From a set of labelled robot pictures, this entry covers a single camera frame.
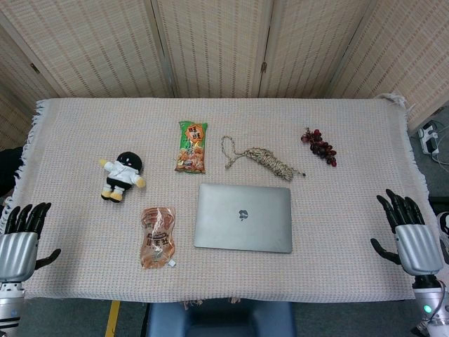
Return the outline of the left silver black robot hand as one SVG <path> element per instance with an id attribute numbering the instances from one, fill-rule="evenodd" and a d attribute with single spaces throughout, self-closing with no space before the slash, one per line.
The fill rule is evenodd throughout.
<path id="1" fill-rule="evenodd" d="M 36 270 L 50 265 L 61 254 L 54 250 L 45 258 L 37 258 L 39 240 L 50 203 L 36 206 L 16 206 L 8 215 L 5 232 L 1 235 L 1 282 L 16 283 L 28 280 Z"/>

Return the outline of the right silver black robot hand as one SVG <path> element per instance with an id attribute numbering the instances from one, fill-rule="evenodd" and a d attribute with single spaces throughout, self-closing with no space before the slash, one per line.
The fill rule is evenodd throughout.
<path id="1" fill-rule="evenodd" d="M 381 258 L 400 265 L 413 277 L 438 274 L 443 269 L 443 259 L 419 206 L 410 197 L 390 189 L 386 194 L 387 198 L 377 195 L 376 199 L 394 235 L 396 252 L 384 249 L 376 238 L 370 239 L 371 246 Z"/>

